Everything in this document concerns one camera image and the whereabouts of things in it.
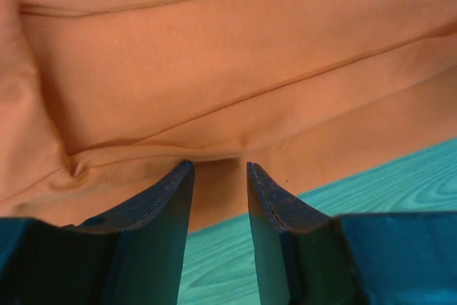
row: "wooden surface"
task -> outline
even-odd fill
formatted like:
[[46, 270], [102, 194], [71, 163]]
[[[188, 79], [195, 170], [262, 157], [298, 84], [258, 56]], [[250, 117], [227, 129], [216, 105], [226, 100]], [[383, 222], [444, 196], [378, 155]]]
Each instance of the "wooden surface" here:
[[[457, 209], [457, 139], [300, 196], [329, 215]], [[182, 304], [260, 304], [247, 214], [189, 235]]]

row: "teal wooden table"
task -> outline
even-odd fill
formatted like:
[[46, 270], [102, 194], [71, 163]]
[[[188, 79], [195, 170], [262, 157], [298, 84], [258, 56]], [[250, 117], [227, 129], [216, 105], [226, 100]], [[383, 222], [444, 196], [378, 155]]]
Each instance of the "teal wooden table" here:
[[[457, 210], [457, 139], [299, 197], [332, 216]], [[247, 214], [189, 235], [178, 304], [260, 304]]]

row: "wood grain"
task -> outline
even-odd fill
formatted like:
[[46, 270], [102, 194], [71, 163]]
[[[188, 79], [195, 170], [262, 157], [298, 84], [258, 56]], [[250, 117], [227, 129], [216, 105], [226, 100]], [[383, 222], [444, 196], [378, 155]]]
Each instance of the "wood grain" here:
[[[457, 209], [457, 139], [300, 199], [329, 215]], [[260, 304], [247, 214], [189, 235], [178, 304]]]

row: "orange fabric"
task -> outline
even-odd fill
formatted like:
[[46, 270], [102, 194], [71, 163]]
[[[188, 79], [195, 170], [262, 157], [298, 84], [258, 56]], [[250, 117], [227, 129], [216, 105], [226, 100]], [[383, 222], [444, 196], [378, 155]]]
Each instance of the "orange fabric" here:
[[79, 223], [182, 159], [191, 229], [457, 136], [457, 0], [0, 0], [0, 214]]

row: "seam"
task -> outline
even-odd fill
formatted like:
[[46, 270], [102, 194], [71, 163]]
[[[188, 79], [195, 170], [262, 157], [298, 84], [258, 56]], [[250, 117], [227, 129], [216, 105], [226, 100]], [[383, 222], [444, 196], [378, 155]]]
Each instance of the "seam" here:
[[[145, 3], [145, 4], [137, 4], [137, 5], [130, 5], [130, 6], [120, 6], [120, 7], [104, 9], [104, 10], [100, 10], [100, 11], [77, 11], [77, 10], [70, 10], [70, 9], [64, 9], [64, 8], [53, 7], [53, 6], [34, 6], [33, 4], [21, 3], [21, 5], [22, 5], [21, 6], [21, 13], [28, 14], [28, 15], [34, 15], [34, 16], [83, 17], [83, 16], [95, 16], [95, 15], [99, 15], [99, 14], [109, 14], [109, 13], [120, 12], [120, 11], [132, 11], [132, 10], [138, 10], [138, 9], [149, 9], [149, 8], [153, 8], [153, 7], [157, 7], [157, 6], [166, 6], [166, 5], [177, 4], [177, 3], [184, 2], [184, 1], [190, 1], [190, 0], [162, 0], [162, 1], [155, 1], [155, 2], [151, 2], [151, 3]], [[50, 9], [50, 10], [63, 10], [63, 11], [67, 11], [68, 13], [66, 13], [66, 14], [37, 13], [37, 12], [31, 10], [30, 8]]]
[[321, 70], [321, 71], [319, 71], [319, 72], [317, 72], [315, 74], [312, 74], [313, 72], [311, 72], [310, 74], [300, 74], [299, 76], [293, 77], [292, 81], [288, 81], [285, 84], [271, 86], [270, 88], [264, 89], [262, 91], [254, 93], [254, 94], [250, 94], [249, 96], [243, 96], [240, 99], [237, 99], [235, 101], [230, 101], [227, 104], [221, 105], [217, 109], [212, 109], [212, 110], [207, 111], [207, 112], [205, 112], [203, 114], [199, 114], [198, 116], [195, 116], [192, 119], [188, 119], [188, 120], [183, 121], [183, 122], [181, 122], [179, 124], [170, 126], [169, 128], [157, 131], [156, 133], [154, 133], [154, 134], [152, 134], [150, 136], [147, 136], [146, 138], [140, 139], [138, 141], [134, 141], [131, 144], [133, 144], [133, 145], [134, 144], [140, 144], [142, 141], [148, 140], [148, 139], [150, 139], [150, 138], [152, 138], [152, 137], [154, 137], [156, 135], [162, 134], [162, 133], [167, 132], [169, 130], [175, 129], [178, 126], [181, 126], [181, 125], [190, 123], [192, 121], [198, 120], [198, 119], [200, 119], [202, 117], [208, 116], [209, 114], [213, 114], [213, 113], [216, 113], [218, 111], [224, 110], [224, 109], [226, 109], [226, 108], [228, 108], [230, 106], [243, 103], [243, 102], [248, 101], [250, 99], [255, 99], [255, 98], [259, 97], [259, 96], [263, 96], [264, 94], [268, 94], [268, 93], [277, 91], [279, 89], [291, 86], [293, 84], [298, 84], [298, 83], [300, 83], [302, 81], [305, 81], [307, 79], [316, 78], [316, 77], [318, 77], [318, 76], [320, 76], [322, 74], [325, 74], [325, 73], [328, 73], [328, 72], [331, 72], [331, 71], [334, 71], [336, 69], [340, 69], [340, 68], [343, 68], [343, 67], [346, 67], [346, 66], [350, 66], [352, 64], [356, 64], [356, 63], [361, 62], [363, 60], [370, 59], [371, 57], [375, 57], [375, 56], [382, 55], [382, 54], [388, 53], [388, 52], [396, 50], [396, 49], [400, 49], [400, 48], [402, 48], [404, 46], [408, 46], [409, 44], [413, 44], [413, 43], [416, 43], [416, 42], [419, 42], [419, 41], [422, 41], [422, 40], [425, 40], [425, 39], [434, 39], [434, 38], [446, 37], [446, 36], [450, 36], [450, 35], [451, 34], [445, 34], [445, 35], [440, 35], [440, 36], [429, 36], [428, 34], [426, 34], [426, 35], [423, 35], [423, 36], [421, 36], [421, 37], [419, 37], [417, 39], [406, 41], [406, 42], [400, 43], [399, 45], [396, 45], [396, 46], [393, 46], [393, 47], [389, 47], [387, 49], [379, 50], [379, 51], [376, 51], [376, 52], [374, 52], [372, 54], [369, 54], [369, 55], [365, 55], [365, 56], [362, 56], [362, 57], [359, 57], [359, 58], [352, 58], [352, 59], [349, 59], [347, 62], [340, 62], [340, 63], [334, 64], [331, 68], [323, 69], [323, 70]]

